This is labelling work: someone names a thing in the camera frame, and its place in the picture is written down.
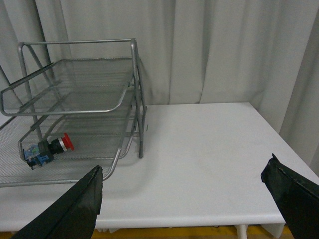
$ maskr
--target metal mesh tray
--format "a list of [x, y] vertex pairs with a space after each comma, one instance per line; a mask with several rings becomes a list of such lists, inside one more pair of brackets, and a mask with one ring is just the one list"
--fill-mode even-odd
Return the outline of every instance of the metal mesh tray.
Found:
[[7, 116], [110, 112], [121, 104], [132, 68], [131, 57], [60, 60], [1, 91], [0, 110]]
[[[137, 121], [136, 114], [131, 115], [133, 99], [134, 92], [127, 91], [111, 113], [43, 116], [39, 125], [32, 117], [12, 117], [0, 129], [0, 187], [72, 183], [96, 165], [108, 178], [132, 141]], [[67, 132], [74, 151], [57, 154], [52, 162], [32, 170], [21, 159], [21, 149], [40, 141], [38, 130], [49, 142]]]

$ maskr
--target wire mesh desk tray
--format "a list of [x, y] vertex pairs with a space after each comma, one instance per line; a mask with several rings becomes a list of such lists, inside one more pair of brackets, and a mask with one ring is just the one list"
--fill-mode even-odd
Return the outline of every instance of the wire mesh desk tray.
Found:
[[[103, 167], [104, 180], [109, 178], [134, 136], [133, 98], [133, 91], [128, 91], [111, 113], [43, 116], [36, 124], [30, 117], [12, 117], [0, 129], [0, 187], [74, 183], [96, 165]], [[22, 149], [39, 141], [38, 129], [48, 141], [67, 132], [74, 151], [57, 154], [52, 162], [32, 170]]]
[[[132, 55], [62, 59], [43, 67], [32, 48], [114, 42], [130, 42]], [[40, 68], [30, 75], [26, 73], [23, 46]], [[96, 165], [103, 167], [105, 180], [118, 159], [127, 154], [135, 134], [142, 158], [147, 108], [135, 39], [22, 42], [18, 52], [24, 77], [1, 91], [0, 111], [13, 117], [0, 128], [0, 187], [73, 183]], [[24, 149], [62, 137], [64, 132], [75, 150], [55, 154], [45, 167], [31, 170], [24, 160]]]

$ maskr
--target silver metal frame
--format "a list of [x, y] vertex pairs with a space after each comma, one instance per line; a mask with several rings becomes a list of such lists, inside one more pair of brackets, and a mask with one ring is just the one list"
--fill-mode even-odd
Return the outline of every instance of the silver metal frame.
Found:
[[[114, 109], [110, 109], [110, 110], [105, 110], [105, 111], [80, 111], [80, 112], [47, 112], [43, 115], [41, 118], [38, 119], [38, 113], [36, 112], [35, 108], [34, 108], [34, 102], [36, 101], [35, 98], [32, 98], [31, 95], [31, 90], [30, 90], [30, 85], [28, 80], [35, 77], [36, 75], [39, 74], [43, 74], [46, 81], [49, 83], [49, 85], [54, 85], [56, 83], [51, 82], [50, 78], [48, 77], [46, 70], [52, 68], [55, 64], [57, 63], [51, 63], [45, 67], [42, 66], [37, 54], [35, 53], [34, 49], [32, 48], [32, 45], [55, 45], [55, 44], [87, 44], [87, 43], [114, 43], [114, 42], [130, 42], [130, 47], [131, 47], [131, 54], [132, 54], [132, 67], [133, 67], [133, 83], [135, 86], [135, 92], [134, 92], [134, 97], [135, 97], [135, 103], [136, 103], [136, 111], [135, 111], [135, 115], [133, 118], [133, 124], [132, 124], [132, 128], [131, 128], [131, 132], [129, 133], [130, 139], [125, 147], [125, 150], [122, 151], [122, 145], [124, 142], [124, 137], [127, 133], [124, 132], [124, 136], [122, 136], [121, 138], [121, 142], [120, 142], [120, 146], [117, 150], [117, 153], [115, 155], [115, 158], [113, 160], [113, 164], [111, 166], [111, 169], [109, 171], [109, 173], [104, 176], [103, 180], [108, 179], [114, 172], [114, 169], [117, 165], [117, 162], [119, 159], [123, 158], [124, 156], [126, 156], [126, 154], [129, 151], [129, 148], [131, 146], [133, 137], [135, 135], [137, 135], [135, 133], [135, 129], [136, 129], [136, 124], [138, 125], [139, 131], [138, 131], [138, 135], [139, 135], [139, 141], [140, 141], [140, 149], [139, 149], [139, 158], [143, 157], [143, 143], [144, 143], [144, 125], [145, 125], [145, 116], [146, 116], [146, 112], [147, 112], [147, 107], [145, 105], [145, 100], [144, 100], [144, 87], [143, 87], [143, 81], [142, 81], [142, 76], [141, 76], [141, 72], [140, 72], [140, 66], [139, 66], [139, 54], [138, 54], [138, 48], [137, 48], [137, 43], [136, 43], [136, 39], [132, 38], [132, 39], [115, 39], [115, 40], [92, 40], [92, 41], [57, 41], [57, 42], [20, 42], [18, 45], [18, 56], [19, 56], [19, 61], [20, 61], [20, 66], [21, 66], [21, 70], [22, 70], [22, 74], [24, 76], [24, 78], [12, 83], [9, 85], [9, 87], [5, 90], [3, 90], [1, 92], [1, 99], [3, 100], [3, 93], [7, 90], [13, 90], [14, 87], [21, 85], [23, 83], [25, 83], [25, 87], [26, 87], [26, 92], [27, 92], [27, 96], [28, 96], [28, 103], [25, 104], [24, 106], [22, 106], [20, 108], [20, 111], [16, 114], [17, 116], [25, 116], [25, 115], [29, 115], [33, 117], [33, 122], [34, 124], [31, 126], [31, 129], [19, 140], [18, 145], [19, 145], [19, 150], [21, 152], [21, 142], [23, 141], [23, 139], [25, 139], [27, 137], [27, 135], [29, 135], [32, 131], [36, 130], [37, 135], [39, 137], [39, 140], [43, 139], [43, 135], [42, 132], [40, 130], [40, 127], [38, 127], [49, 115], [59, 115], [59, 114], [83, 114], [83, 113], [98, 113], [98, 112], [109, 112], [114, 110], [115, 108], [117, 108], [121, 102], [122, 99], [126, 93], [126, 91], [123, 92], [121, 99], [119, 100], [119, 103], [117, 104], [117, 106]], [[26, 46], [31, 55], [33, 56], [37, 66], [40, 68], [38, 71], [27, 75], [27, 71], [26, 71], [26, 64], [25, 64], [25, 59], [24, 59], [24, 55], [23, 55], [23, 47]], [[52, 108], [56, 108], [59, 105], [59, 101], [52, 107]], [[30, 107], [31, 112], [30, 113], [24, 113], [23, 110], [26, 107]], [[0, 106], [0, 111], [4, 114], [4, 115], [8, 115], [5, 111], [4, 111], [4, 106], [3, 106], [3, 101], [2, 104]], [[130, 111], [127, 114], [126, 117], [126, 123], [125, 125], [128, 124], [128, 120], [130, 119]], [[41, 185], [41, 184], [60, 184], [60, 183], [75, 183], [77, 182], [77, 180], [50, 180], [50, 181], [37, 181], [37, 182], [27, 182], [27, 183], [3, 183], [0, 185], [0, 187], [7, 187], [7, 186], [24, 186], [24, 185]]]

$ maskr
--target white table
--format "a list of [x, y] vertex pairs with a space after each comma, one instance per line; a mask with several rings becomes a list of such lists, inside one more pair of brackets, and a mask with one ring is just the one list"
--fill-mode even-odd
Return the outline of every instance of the white table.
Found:
[[[261, 182], [274, 153], [319, 178], [249, 103], [149, 106], [145, 155], [133, 142], [103, 185], [97, 229], [263, 224], [279, 236], [284, 219]], [[0, 231], [17, 231], [71, 185], [0, 188]]]

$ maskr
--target table leg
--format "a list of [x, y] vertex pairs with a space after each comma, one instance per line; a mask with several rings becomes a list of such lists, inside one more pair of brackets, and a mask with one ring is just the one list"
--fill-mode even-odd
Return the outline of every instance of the table leg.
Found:
[[235, 225], [238, 239], [247, 239], [247, 227], [245, 224]]
[[279, 223], [279, 224], [262, 224], [261, 225], [266, 231], [268, 231], [271, 235], [273, 235], [275, 238], [279, 238], [281, 234], [283, 233], [283, 229], [285, 224]]

